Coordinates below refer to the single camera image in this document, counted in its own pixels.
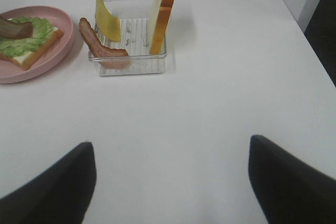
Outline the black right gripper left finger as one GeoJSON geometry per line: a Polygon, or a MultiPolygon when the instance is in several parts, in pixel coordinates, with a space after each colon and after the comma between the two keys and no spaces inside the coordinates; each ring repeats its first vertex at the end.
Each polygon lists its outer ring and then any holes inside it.
{"type": "Polygon", "coordinates": [[[1,198],[1,223],[82,223],[97,181],[93,145],[78,144],[1,198]]]}

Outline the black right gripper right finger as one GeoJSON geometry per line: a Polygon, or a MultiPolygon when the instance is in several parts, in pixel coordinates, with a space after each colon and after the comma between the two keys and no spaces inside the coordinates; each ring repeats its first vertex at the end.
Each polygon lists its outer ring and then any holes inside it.
{"type": "Polygon", "coordinates": [[[268,223],[335,223],[335,179],[262,135],[250,138],[248,176],[268,223]]]}

